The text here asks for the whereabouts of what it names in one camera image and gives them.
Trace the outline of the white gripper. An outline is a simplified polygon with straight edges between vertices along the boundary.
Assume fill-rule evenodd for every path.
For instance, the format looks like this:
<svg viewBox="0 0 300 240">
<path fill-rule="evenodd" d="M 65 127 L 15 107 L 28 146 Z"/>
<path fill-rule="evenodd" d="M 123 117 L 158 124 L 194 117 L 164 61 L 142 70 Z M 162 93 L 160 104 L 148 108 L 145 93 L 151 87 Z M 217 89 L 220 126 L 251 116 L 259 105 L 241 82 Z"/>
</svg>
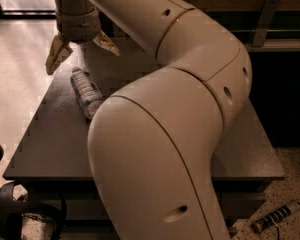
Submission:
<svg viewBox="0 0 300 240">
<path fill-rule="evenodd" d="M 48 57 L 46 59 L 46 72 L 52 75 L 73 52 L 69 41 L 85 43 L 92 41 L 100 48 L 110 51 L 116 56 L 120 55 L 118 47 L 102 31 L 98 11 L 79 15 L 67 15 L 56 12 L 57 29 L 59 33 L 54 36 Z"/>
</svg>

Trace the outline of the black robot base hoop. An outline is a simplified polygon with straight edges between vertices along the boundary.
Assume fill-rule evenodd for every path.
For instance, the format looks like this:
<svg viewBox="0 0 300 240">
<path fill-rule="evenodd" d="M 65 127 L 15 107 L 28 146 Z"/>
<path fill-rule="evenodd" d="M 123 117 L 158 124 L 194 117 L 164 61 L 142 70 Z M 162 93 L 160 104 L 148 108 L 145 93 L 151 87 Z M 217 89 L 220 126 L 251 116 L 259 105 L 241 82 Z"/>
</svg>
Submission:
<svg viewBox="0 0 300 240">
<path fill-rule="evenodd" d="M 59 240 L 65 224 L 67 205 L 59 193 L 61 208 L 35 201 L 22 201 L 13 198 L 14 182 L 6 183 L 0 188 L 0 238 L 2 240 L 21 240 L 22 215 L 39 214 L 51 218 L 55 229 L 51 240 Z"/>
</svg>

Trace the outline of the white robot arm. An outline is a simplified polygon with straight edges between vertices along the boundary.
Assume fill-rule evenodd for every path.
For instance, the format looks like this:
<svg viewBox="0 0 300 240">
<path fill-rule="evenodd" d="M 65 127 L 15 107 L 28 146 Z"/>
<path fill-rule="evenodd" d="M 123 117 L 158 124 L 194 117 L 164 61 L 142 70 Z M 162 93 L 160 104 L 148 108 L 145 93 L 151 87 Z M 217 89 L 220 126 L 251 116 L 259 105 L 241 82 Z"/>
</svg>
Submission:
<svg viewBox="0 0 300 240">
<path fill-rule="evenodd" d="M 88 132 L 94 182 L 120 240 L 230 240 L 211 157 L 244 108 L 252 68 L 244 45 L 182 0 L 55 0 L 46 68 L 74 43 L 106 46 L 117 24 L 158 69 L 107 98 Z"/>
</svg>

